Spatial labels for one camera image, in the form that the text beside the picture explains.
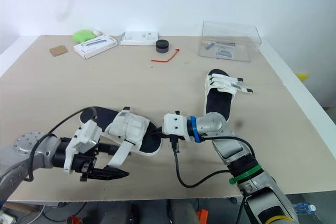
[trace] blue ring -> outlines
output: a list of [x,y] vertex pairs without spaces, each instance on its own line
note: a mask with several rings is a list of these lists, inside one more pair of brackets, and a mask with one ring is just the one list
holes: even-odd
[[195,142],[196,143],[200,143],[200,136],[197,132],[197,127],[196,127],[196,117],[194,117],[193,115],[190,116],[190,121],[191,121],[191,126],[193,127],[193,132],[194,132],[194,138],[195,138]]

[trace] small brown cardboard piece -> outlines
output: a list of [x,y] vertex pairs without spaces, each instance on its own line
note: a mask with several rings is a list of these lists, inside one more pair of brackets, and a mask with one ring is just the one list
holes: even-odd
[[49,51],[51,52],[51,54],[53,56],[59,56],[62,54],[65,54],[66,52],[68,52],[67,48],[63,45],[58,46],[58,47],[54,47],[54,48],[50,48]]

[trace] white slipper strap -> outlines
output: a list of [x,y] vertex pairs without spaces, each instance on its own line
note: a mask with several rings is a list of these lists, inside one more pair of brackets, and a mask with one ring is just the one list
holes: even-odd
[[134,115],[129,110],[122,110],[110,123],[105,133],[118,137],[122,143],[109,162],[109,166],[120,167],[131,149],[139,150],[142,139],[149,126],[149,120],[143,116]]
[[207,76],[205,80],[206,94],[209,94],[210,89],[216,88],[219,92],[227,92],[232,94],[233,101],[237,90],[244,93],[253,93],[252,89],[243,88],[237,83],[238,79],[230,78],[222,74],[212,74],[211,76]]

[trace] red wire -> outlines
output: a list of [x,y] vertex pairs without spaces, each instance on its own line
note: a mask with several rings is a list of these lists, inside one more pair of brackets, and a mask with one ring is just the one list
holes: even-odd
[[154,62],[163,62],[163,63],[166,63],[166,62],[170,61],[171,59],[173,59],[173,58],[175,57],[175,55],[180,51],[178,48],[176,48],[175,50],[176,50],[176,52],[175,52],[175,53],[173,54],[173,56],[170,57],[168,60],[152,60],[152,61],[154,61]]

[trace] orange object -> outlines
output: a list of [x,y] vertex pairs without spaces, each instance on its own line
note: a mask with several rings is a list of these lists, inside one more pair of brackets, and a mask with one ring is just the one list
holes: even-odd
[[209,212],[205,209],[201,209],[200,211],[196,212],[196,214],[198,219],[200,220],[200,224],[206,224]]
[[176,48],[175,50],[176,50],[176,52],[175,52],[175,53],[173,54],[173,56],[170,57],[168,60],[152,60],[152,61],[154,61],[154,62],[168,62],[168,61],[170,61],[171,59],[173,59],[173,58],[175,57],[175,55],[180,51],[178,48]]
[[67,224],[83,224],[81,218],[76,217],[75,215],[71,215],[70,217],[68,217],[66,223]]

